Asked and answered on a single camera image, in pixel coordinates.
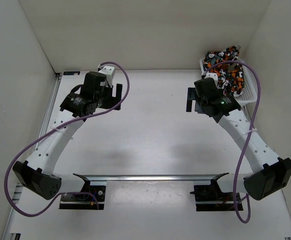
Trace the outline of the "camouflage orange black shorts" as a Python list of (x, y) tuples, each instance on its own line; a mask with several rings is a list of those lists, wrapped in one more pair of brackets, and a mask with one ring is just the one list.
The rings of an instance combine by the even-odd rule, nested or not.
[[(207, 71), (217, 63), (238, 60), (240, 49), (240, 45), (234, 45), (221, 51), (208, 51), (203, 60), (204, 71)], [(222, 90), (225, 96), (238, 97), (243, 93), (245, 78), (241, 64), (226, 63), (218, 65), (209, 72), (217, 74), (217, 88)]]

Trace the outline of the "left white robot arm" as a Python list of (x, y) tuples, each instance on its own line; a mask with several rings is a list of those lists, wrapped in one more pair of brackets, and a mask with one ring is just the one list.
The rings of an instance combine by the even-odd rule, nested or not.
[(85, 74), (83, 84), (75, 86), (60, 104), (51, 128), (53, 133), (41, 140), (34, 152), (24, 161), (16, 161), (12, 170), (21, 185), (46, 200), (62, 190), (73, 192), (79, 200), (90, 196), (87, 181), (79, 175), (74, 180), (63, 180), (54, 173), (56, 163), (75, 132), (84, 124), (85, 116), (96, 109), (110, 109), (120, 102), (123, 86), (117, 84), (113, 94), (115, 68), (104, 66)]

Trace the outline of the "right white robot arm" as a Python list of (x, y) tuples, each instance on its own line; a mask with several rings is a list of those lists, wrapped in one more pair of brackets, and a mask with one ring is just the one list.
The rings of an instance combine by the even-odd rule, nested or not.
[(271, 150), (259, 134), (250, 129), (240, 104), (231, 95), (223, 95), (213, 78), (200, 79), (188, 88), (187, 112), (192, 110), (212, 117), (244, 151), (252, 174), (238, 177), (237, 191), (261, 199), (284, 188), (291, 176), (291, 159), (281, 158)]

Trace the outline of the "white plastic mesh basket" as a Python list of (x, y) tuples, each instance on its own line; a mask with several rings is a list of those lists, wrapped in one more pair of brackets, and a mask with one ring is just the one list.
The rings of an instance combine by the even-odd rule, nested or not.
[[(203, 65), (204, 59), (205, 57), (202, 57), (199, 61), (202, 74), (205, 72), (204, 65)], [(244, 82), (245, 82), (244, 88), (240, 96), (234, 97), (241, 107), (249, 103), (255, 103), (258, 98), (258, 94), (256, 92), (257, 88), (255, 88), (256, 80), (253, 73), (246, 66), (242, 66), (242, 67), (243, 67), (243, 77), (244, 77)]]

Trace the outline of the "aluminium front rail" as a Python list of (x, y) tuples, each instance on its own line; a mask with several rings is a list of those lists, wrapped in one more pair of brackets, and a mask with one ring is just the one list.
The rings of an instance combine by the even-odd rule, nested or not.
[(210, 181), (218, 174), (82, 175), (90, 181)]

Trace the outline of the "aluminium rail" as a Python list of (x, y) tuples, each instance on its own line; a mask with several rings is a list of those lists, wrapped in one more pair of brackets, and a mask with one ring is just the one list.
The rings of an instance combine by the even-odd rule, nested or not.
[[(46, 108), (46, 111), (44, 114), (44, 118), (43, 118), (40, 130), (39, 130), (39, 134), (38, 134), (39, 137), (43, 136), (48, 131), (48, 126), (50, 123), (50, 119), (51, 119), (52, 111), (54, 108), (55, 100), (57, 97), (57, 93), (59, 90), (62, 75), (63, 75), (62, 73), (56, 74), (56, 82), (55, 82), (54, 87), (52, 89), (52, 92), (51, 92), (51, 95), (49, 98), (49, 102), (48, 102), (48, 105), (47, 105), (47, 108)], [(17, 204), (19, 202), (19, 200), (21, 198), (22, 190), (23, 190), (23, 187), (18, 182), (16, 184), (15, 190), (14, 190), (13, 195), (11, 197), (12, 201), (15, 204)], [(11, 226), (12, 226), (12, 223), (14, 220), (14, 216), (15, 216), (15, 210), (13, 208), (11, 208), (9, 215), (8, 215), (8, 218), (7, 218), (7, 221), (6, 221), (6, 224), (5, 224), (5, 227), (4, 227), (4, 230), (3, 230), (3, 233), (2, 233), (2, 236), (1, 236), (1, 240), (19, 240), (20, 239), (20, 237), (21, 237), (20, 233), (10, 233)]]
[(218, 174), (82, 175), (90, 181), (210, 181)]

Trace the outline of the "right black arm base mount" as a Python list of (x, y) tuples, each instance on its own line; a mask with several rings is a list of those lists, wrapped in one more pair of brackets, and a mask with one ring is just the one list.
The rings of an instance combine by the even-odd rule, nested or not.
[(228, 173), (222, 173), (213, 177), (209, 184), (195, 184), (193, 186), (193, 191), (190, 194), (194, 195), (197, 212), (228, 212), (235, 210), (233, 191), (222, 192), (217, 184), (217, 180), (226, 175)]

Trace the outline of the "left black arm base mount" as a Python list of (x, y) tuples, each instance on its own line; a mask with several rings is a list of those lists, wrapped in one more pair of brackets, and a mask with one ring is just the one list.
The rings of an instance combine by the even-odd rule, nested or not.
[(105, 208), (106, 181), (91, 180), (86, 176), (74, 173), (75, 184), (80, 179), (79, 189), (62, 190), (60, 210), (96, 210)]

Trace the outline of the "aluminium left side rail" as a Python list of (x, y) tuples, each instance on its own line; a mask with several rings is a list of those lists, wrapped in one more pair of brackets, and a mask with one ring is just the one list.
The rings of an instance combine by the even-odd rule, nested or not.
[[(39, 137), (43, 136), (48, 131), (48, 126), (50, 123), (50, 119), (51, 119), (52, 111), (54, 108), (55, 100), (57, 97), (57, 93), (59, 90), (62, 75), (63, 75), (62, 73), (56, 74), (56, 82), (55, 82), (54, 87), (52, 89), (52, 92), (51, 92), (51, 95), (49, 98), (49, 102), (48, 102), (48, 105), (47, 105), (47, 108), (46, 108), (46, 111), (44, 114), (44, 118), (43, 118), (40, 130), (39, 130), (39, 134), (38, 134)], [(15, 190), (14, 190), (13, 195), (11, 197), (12, 201), (15, 204), (17, 204), (19, 202), (19, 200), (21, 198), (22, 190), (23, 190), (23, 187), (18, 182), (16, 184)], [(7, 218), (7, 221), (6, 221), (6, 224), (5, 224), (5, 227), (4, 227), (4, 230), (3, 230), (3, 233), (2, 233), (2, 236), (1, 236), (1, 240), (19, 240), (20, 239), (20, 237), (21, 237), (20, 233), (10, 233), (11, 226), (12, 226), (12, 223), (14, 220), (14, 216), (15, 216), (15, 210), (13, 208), (11, 208), (9, 215), (8, 215), (8, 218)]]

